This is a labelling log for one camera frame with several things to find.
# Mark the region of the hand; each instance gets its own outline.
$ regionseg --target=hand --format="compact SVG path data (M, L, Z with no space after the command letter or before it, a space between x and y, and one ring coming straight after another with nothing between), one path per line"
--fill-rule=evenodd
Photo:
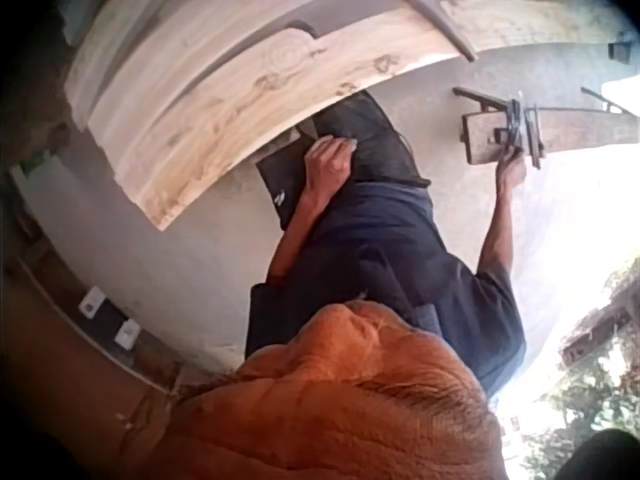
M323 137L304 157L307 183L303 197L324 210L351 175L351 157L358 142L348 138Z
M524 163L524 150L509 147L496 168L496 188L499 196L511 196L513 190L524 182L527 167Z

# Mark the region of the man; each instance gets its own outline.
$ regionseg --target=man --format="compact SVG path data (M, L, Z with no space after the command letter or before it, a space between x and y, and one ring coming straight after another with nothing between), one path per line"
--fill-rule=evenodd
M248 359L174 411L143 477L506 478L485 392L524 353L509 283L521 153L498 166L474 275L372 97L313 120L302 193L252 291Z

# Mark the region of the dark blue shirt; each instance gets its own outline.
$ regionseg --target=dark blue shirt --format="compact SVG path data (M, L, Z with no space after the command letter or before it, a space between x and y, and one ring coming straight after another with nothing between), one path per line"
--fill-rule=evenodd
M314 229L286 286L251 292L247 355L287 343L322 307L356 298L443 338L489 396L521 365L522 321L500 266L473 274L449 254L426 190L351 185Z

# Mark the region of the wooden beam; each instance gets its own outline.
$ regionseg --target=wooden beam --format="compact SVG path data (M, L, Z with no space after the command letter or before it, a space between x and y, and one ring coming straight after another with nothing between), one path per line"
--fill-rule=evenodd
M607 43L627 26L606 6L477 0L445 5L478 50ZM285 129L356 91L456 56L440 32L408 6L317 40L300 31L281 32L176 103L122 160L116 180L164 229L218 178Z
M538 118L546 153L639 142L640 124L634 115L602 110L539 108ZM493 141L493 132L496 128L504 128L506 122L504 112L463 116L464 136L468 139L465 141L467 161L471 165L499 160L504 147Z
M311 0L191 0L147 38L98 102L89 128L114 170L149 127L210 66Z
M100 89L163 0L109 0L71 67L65 92L73 120L84 130Z

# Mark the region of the gray floor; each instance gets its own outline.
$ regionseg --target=gray floor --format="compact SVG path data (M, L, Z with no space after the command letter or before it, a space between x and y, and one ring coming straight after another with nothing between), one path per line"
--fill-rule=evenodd
M637 74L607 59L606 46L548 45L451 60L371 89L433 180L436 221L449 250L475 267L492 212L493 168L466 164L457 99L463 85L541 106L595 107L581 86ZM514 286L532 365L558 323L580 318L611 271L637 249L632 217L640 153L609 147L548 159L530 171L514 205ZM248 295L263 280L279 239L257 171L240 165L164 233L129 203L88 134L20 181L54 246L88 285L99 285L145 328L205 366L242 351Z

